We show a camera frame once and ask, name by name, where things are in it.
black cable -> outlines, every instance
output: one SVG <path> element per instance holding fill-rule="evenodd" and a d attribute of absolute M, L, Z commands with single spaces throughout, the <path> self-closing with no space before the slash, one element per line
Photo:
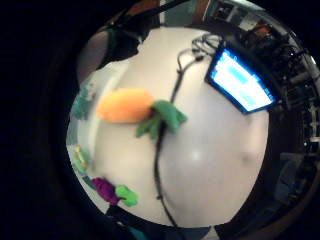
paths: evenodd
<path fill-rule="evenodd" d="M 176 81 L 176 84 L 174 86 L 174 89 L 173 89 L 173 93 L 172 93 L 172 96 L 170 98 L 170 102 L 173 103 L 175 98 L 176 98 L 176 95 L 177 95 L 177 92 L 181 86 L 181 82 L 183 80 L 183 76 L 185 74 L 185 72 L 188 70 L 188 68 L 190 66 L 192 66 L 192 64 L 194 64 L 195 62 L 199 62 L 201 61 L 204 56 L 202 55 L 199 55 L 199 56 L 195 56 L 195 59 L 192 60 L 191 62 L 189 62 L 183 69 L 181 69 L 181 62 L 180 62 L 180 57 L 189 52 L 189 51 L 192 51 L 191 49 L 185 49 L 183 51 L 181 51 L 179 54 L 178 54 L 178 65 L 179 65 L 179 70 L 178 70 L 178 79 Z M 173 225 L 173 227 L 175 228 L 175 230 L 177 231 L 177 234 L 180 236 L 180 238 L 182 240 L 185 240 L 185 236 L 183 234 L 183 232 L 181 231 L 181 229 L 179 228 L 177 222 L 175 221 L 174 217 L 172 216 L 172 214 L 170 213 L 164 199 L 163 199 L 163 192 L 162 192 L 162 186 L 161 186 L 161 178 L 160 178 L 160 171 L 159 171 L 159 159 L 160 159 L 160 152 L 161 152 L 161 149 L 162 149 L 162 142 L 163 142 L 163 137 L 165 135 L 165 130 L 166 130 L 166 126 L 164 124 L 161 124 L 160 126 L 160 131 L 159 131 L 159 137 L 158 137 L 158 141 L 157 141 L 157 144 L 156 144 L 156 154 L 155 154 L 155 164 L 154 164 L 154 179 L 155 179 L 155 184 L 156 184 L 156 189 L 157 189 L 157 193 L 158 193 L 158 196 L 157 196 L 157 199 L 159 199 L 161 201 L 161 204 L 163 206 L 163 209 L 168 217 L 168 219 L 170 220 L 171 224 Z"/>
<path fill-rule="evenodd" d="M 215 36 L 211 33 L 204 34 L 201 37 L 198 37 L 191 42 L 192 50 L 197 50 L 198 52 L 202 52 L 205 55 L 212 56 L 213 50 L 215 50 L 217 47 L 212 45 L 212 43 L 209 41 L 209 38 Z"/>
<path fill-rule="evenodd" d="M 190 0 L 175 0 L 175 1 L 171 1 L 169 3 L 163 4 L 160 7 L 153 8 L 153 9 L 144 11 L 142 13 L 139 13 L 139 14 L 135 15 L 134 18 L 135 19 L 149 18 L 149 17 L 155 16 L 155 15 L 161 13 L 161 12 L 164 12 L 164 11 L 170 9 L 170 8 L 173 8 L 173 7 L 175 7 L 175 6 L 179 5 L 179 4 L 187 2 L 187 1 L 190 1 Z"/>

green toy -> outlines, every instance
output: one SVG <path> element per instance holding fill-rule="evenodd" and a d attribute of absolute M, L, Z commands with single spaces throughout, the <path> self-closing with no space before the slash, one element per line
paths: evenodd
<path fill-rule="evenodd" d="M 170 132 L 177 133 L 180 125 L 188 118 L 180 112 L 171 102 L 159 100 L 152 104 L 153 114 L 151 118 L 143 121 L 136 130 L 136 137 L 141 137 L 145 133 L 150 134 L 151 139 L 159 135 L 162 123 L 165 123 Z"/>
<path fill-rule="evenodd" d="M 81 174 L 86 172 L 89 164 L 89 155 L 80 146 L 75 146 L 73 163 Z"/>
<path fill-rule="evenodd" d="M 127 207 L 137 205 L 138 203 L 138 195 L 126 186 L 117 186 L 115 193 L 117 197 L 121 198 L 121 202 L 123 202 Z"/>
<path fill-rule="evenodd" d="M 80 92 L 78 93 L 71 108 L 71 115 L 79 120 L 87 119 L 94 95 L 93 83 L 91 79 L 88 78 L 80 86 Z"/>

monitor screen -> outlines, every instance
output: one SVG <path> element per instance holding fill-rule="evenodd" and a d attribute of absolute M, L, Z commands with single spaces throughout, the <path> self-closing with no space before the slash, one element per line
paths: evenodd
<path fill-rule="evenodd" d="M 209 82 L 233 98 L 244 112 L 263 109 L 276 101 L 262 79 L 228 49 L 223 49 L 209 71 Z"/>

computer monitor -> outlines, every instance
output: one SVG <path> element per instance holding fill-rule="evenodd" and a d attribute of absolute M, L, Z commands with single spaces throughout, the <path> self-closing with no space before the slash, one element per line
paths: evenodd
<path fill-rule="evenodd" d="M 243 113 L 266 109 L 276 102 L 259 73 L 227 48 L 214 57 L 206 80 Z"/>

white surface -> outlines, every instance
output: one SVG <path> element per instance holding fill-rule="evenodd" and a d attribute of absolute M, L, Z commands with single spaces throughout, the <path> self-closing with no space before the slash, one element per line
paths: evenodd
<path fill-rule="evenodd" d="M 168 100 L 177 78 L 177 54 L 202 33 L 182 28 L 154 30 L 139 55 L 126 64 L 110 64 L 92 78 L 108 79 L 101 89 L 105 93 L 118 87 L 144 88 L 156 99 Z M 182 60 L 184 65 L 191 57 Z M 222 224 L 237 213 L 255 183 L 267 141 L 267 112 L 248 116 L 238 112 L 204 82 L 209 63 L 207 59 L 187 71 L 175 105 L 189 119 L 176 135 L 165 135 L 160 158 L 165 199 L 182 227 Z M 128 212 L 170 225 L 156 199 L 156 141 L 148 136 L 136 139 L 136 127 L 90 117 L 87 133 L 79 131 L 81 141 L 89 141 L 86 146 L 94 159 L 90 174 L 135 191 L 138 205 L 128 208 L 120 204 Z"/>

